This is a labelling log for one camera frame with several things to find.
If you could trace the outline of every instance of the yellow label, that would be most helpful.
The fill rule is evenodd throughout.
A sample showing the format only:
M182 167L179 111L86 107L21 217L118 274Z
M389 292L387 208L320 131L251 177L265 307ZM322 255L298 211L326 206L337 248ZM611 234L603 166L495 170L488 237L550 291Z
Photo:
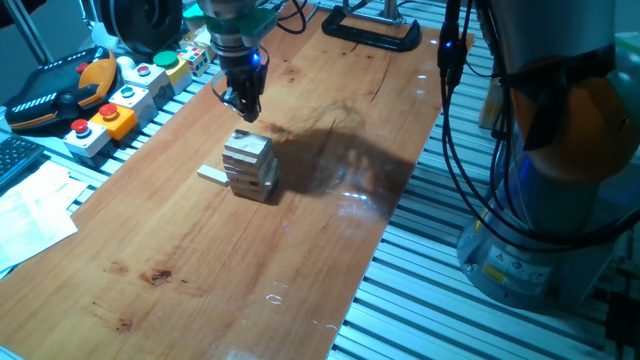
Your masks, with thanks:
M485 275L487 275L488 277L492 278L493 280L499 282L500 284L502 284L502 282L504 281L505 273L496 269L493 265L489 263L484 264L484 267L482 268L482 272L485 273Z

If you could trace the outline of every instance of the black handle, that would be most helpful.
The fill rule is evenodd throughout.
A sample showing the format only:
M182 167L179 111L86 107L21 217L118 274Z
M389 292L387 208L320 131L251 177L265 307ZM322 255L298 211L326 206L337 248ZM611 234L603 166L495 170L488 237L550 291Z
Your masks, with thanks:
M358 44L376 47L395 52L411 51L420 45L422 32L417 20L414 20L409 31L402 38L376 33L369 30L358 29L341 25L346 17L341 6L335 6L331 14L322 23L322 31L332 37L352 41Z

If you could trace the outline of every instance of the stacked wooden blocks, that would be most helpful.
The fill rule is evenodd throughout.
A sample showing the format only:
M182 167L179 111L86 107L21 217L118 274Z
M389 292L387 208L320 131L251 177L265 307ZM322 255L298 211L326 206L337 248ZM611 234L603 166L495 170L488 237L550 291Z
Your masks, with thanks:
M264 202L279 176L271 139L236 130L224 148L222 162L233 193Z

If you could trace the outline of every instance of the wood grain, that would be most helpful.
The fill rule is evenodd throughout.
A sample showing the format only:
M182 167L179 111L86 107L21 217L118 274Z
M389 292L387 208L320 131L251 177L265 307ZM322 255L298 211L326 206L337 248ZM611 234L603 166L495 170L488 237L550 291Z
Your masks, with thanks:
M77 234L0 283L0 344L27 359L324 359L440 110L436 30L393 54L325 36L325 16L265 39L256 123L201 91L80 207ZM196 175L222 168L236 128L274 139L269 204Z

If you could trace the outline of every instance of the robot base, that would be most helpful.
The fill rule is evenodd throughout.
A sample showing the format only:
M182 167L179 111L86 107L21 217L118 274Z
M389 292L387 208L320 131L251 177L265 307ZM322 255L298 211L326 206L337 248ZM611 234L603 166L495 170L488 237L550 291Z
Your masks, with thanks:
M485 219L514 243L551 247L501 228L490 215ZM566 253L523 251L474 221L458 241L458 259L469 281L499 303L532 311L547 305L575 309L608 264L615 243L612 240Z

